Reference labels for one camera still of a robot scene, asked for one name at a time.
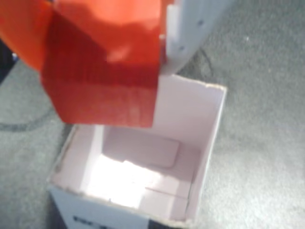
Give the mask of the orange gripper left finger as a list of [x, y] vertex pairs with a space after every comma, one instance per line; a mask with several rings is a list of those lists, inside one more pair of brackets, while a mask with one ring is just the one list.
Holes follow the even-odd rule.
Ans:
[[40, 71], [46, 53], [46, 35], [53, 13], [49, 0], [2, 0], [0, 38], [28, 66]]

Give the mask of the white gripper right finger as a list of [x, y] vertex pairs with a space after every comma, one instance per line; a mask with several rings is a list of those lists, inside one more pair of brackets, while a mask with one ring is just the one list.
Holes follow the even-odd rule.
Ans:
[[183, 68], [228, 7], [228, 0], [167, 1], [160, 75], [171, 75]]

